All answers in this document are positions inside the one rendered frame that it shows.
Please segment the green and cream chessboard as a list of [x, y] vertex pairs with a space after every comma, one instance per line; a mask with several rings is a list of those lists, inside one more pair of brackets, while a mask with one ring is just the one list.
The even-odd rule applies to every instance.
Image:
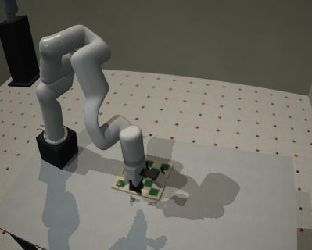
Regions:
[[[174, 165], [173, 163], [170, 163], [170, 162], [164, 162], [164, 161], [159, 161], [159, 160], [155, 160], [155, 159], [149, 159], [146, 157], [145, 157], [145, 161], [148, 162], [148, 168], [151, 171], [154, 171], [154, 172], [161, 171], [161, 167], [163, 167], [163, 172], [165, 173], [164, 175], [166, 177], [170, 176], [170, 172], [171, 172], [173, 165]], [[118, 179], [120, 179], [120, 182], [122, 183], [120, 186], [118, 185]], [[143, 182], [144, 188], [142, 189], [142, 195], [140, 195], [140, 196], [155, 199], [155, 200], [160, 200], [160, 196], [163, 192], [164, 187], [159, 189], [151, 181], [151, 178], [148, 178], [148, 177], [143, 177], [142, 182]], [[122, 167], [120, 173], [118, 174], [116, 180], [113, 183], [112, 188], [136, 195], [136, 192], [129, 191], [129, 183], [128, 183], [128, 185], [126, 185], [124, 183], [124, 167]]]

